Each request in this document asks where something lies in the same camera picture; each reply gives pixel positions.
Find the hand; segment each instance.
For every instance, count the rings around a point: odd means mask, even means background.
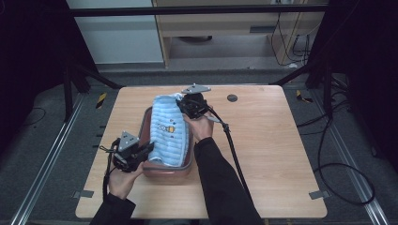
[[[185,113],[182,114],[182,116],[184,117],[185,122],[190,125],[193,136],[199,142],[202,139],[213,136],[214,122],[206,118],[206,116],[211,116],[210,112],[206,112],[205,116],[201,116],[198,119],[190,119]]]
[[[135,179],[144,171],[144,162],[141,162],[135,172],[122,172],[114,169],[109,177],[109,192],[121,200],[129,195]]]

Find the white cabinet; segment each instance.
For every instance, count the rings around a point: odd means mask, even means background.
[[[67,0],[70,8],[143,8],[150,0]],[[76,17],[99,70],[163,65],[154,16]]]

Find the person's arm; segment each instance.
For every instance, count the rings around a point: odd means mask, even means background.
[[[135,204],[129,200],[121,200],[109,193],[100,206],[97,214],[93,217],[90,225],[128,225]]]
[[[114,169],[109,177],[109,194],[99,207],[90,225],[128,225],[135,204],[127,199],[135,179],[143,173],[143,163],[135,172]]]
[[[212,138],[214,123],[204,116],[191,120],[184,114],[184,119],[199,141],[194,154],[211,224],[263,224],[234,168]]]

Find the wooden table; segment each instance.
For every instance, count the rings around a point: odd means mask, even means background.
[[[323,199],[312,200],[317,191],[309,160],[299,137],[283,89],[271,85],[210,86],[208,104],[230,125],[237,157],[262,218],[323,218]],[[118,94],[100,145],[110,146],[121,132],[138,135],[145,110],[156,95],[180,92],[187,86],[125,87]],[[237,96],[236,102],[227,96]],[[222,126],[215,124],[214,139],[224,157],[235,167]],[[107,154],[99,150],[81,198],[79,218],[92,218],[102,203],[102,177]],[[183,178],[137,178],[129,199],[137,204],[133,218],[207,218],[197,165]]]

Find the black sleeve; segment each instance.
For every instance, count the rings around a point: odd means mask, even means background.
[[[212,225],[263,224],[246,195],[234,168],[222,156],[212,138],[194,147],[207,214]]]
[[[121,200],[109,193],[90,225],[128,225],[134,208],[133,202]]]

